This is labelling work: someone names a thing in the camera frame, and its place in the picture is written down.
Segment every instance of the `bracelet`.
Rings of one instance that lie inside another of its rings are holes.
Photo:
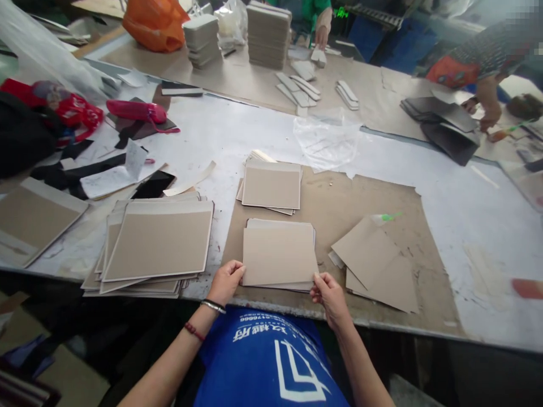
[[[196,331],[196,328],[194,328],[194,326],[192,326],[189,322],[185,324],[185,329],[200,339],[201,342],[205,341],[205,336],[200,335],[198,331]]]
[[[210,307],[211,309],[221,313],[221,314],[226,314],[226,309],[221,305],[221,304],[217,304],[216,302],[214,301],[211,301],[211,300],[203,300],[201,302],[201,304],[205,304],[207,305],[208,307]]]

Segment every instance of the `orange plastic bag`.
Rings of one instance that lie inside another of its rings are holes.
[[[185,43],[181,25],[190,19],[178,0],[130,0],[123,27],[151,51],[168,53]]]

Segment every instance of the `silver bangle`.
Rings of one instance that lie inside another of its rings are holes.
[[[221,306],[218,306],[217,304],[211,302],[211,301],[208,301],[208,300],[203,300],[201,302],[201,304],[205,304],[207,305],[208,307],[210,307],[212,310],[215,310],[217,311],[218,313],[221,313],[221,314],[226,314],[226,310],[221,307]]]

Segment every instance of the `stacked gray boxes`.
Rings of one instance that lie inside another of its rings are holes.
[[[206,64],[222,58],[217,34],[219,22],[213,15],[204,14],[183,24],[188,59],[194,68],[202,69]]]
[[[251,1],[247,6],[249,62],[283,70],[290,45],[292,13]]]

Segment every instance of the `worker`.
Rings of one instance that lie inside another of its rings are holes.
[[[481,119],[481,130],[486,132],[501,117],[498,102],[498,85],[511,75],[543,41],[543,21],[540,6],[532,7],[530,13],[516,13],[491,25],[472,39],[456,47],[441,58],[428,72],[426,78],[453,89],[476,84],[475,97],[462,106],[475,113],[481,103],[485,115]]]
[[[194,405],[348,405],[331,376],[312,321],[225,308],[244,273],[245,266],[236,260],[217,270],[206,300],[119,406],[170,406],[197,353],[205,368],[200,375],[193,367],[187,377],[201,378]],[[315,274],[310,295],[324,306],[338,338],[355,404],[392,406],[353,325],[341,286],[328,273]]]
[[[266,3],[289,10],[292,13],[290,27],[300,36],[309,37],[315,33],[315,44],[322,50],[328,44],[328,34],[332,24],[332,5],[330,0],[266,0]]]

